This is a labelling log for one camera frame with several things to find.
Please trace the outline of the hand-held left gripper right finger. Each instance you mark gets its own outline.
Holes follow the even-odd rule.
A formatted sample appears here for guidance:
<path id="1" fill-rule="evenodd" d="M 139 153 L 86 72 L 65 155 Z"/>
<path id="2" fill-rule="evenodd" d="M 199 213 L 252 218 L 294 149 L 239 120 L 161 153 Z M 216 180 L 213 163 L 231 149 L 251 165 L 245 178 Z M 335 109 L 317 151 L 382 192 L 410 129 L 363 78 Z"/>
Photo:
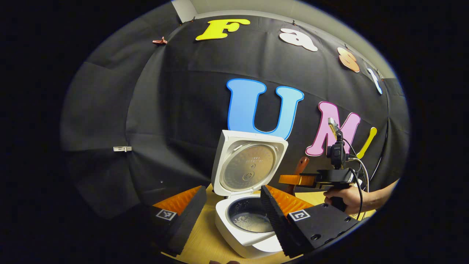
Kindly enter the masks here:
<path id="1" fill-rule="evenodd" d="M 290 258 L 325 247 L 359 223 L 330 204 L 312 205 L 268 185 L 261 187 L 260 199 L 285 256 Z"/>

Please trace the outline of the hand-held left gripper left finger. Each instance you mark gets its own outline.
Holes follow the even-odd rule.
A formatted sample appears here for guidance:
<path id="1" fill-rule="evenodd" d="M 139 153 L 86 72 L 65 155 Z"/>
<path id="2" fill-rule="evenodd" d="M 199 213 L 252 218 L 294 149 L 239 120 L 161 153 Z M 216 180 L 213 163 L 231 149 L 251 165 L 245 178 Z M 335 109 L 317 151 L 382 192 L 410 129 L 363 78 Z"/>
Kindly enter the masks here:
<path id="1" fill-rule="evenodd" d="M 159 251 L 182 253 L 206 200 L 206 187 L 198 186 L 147 206 L 150 237 Z"/>

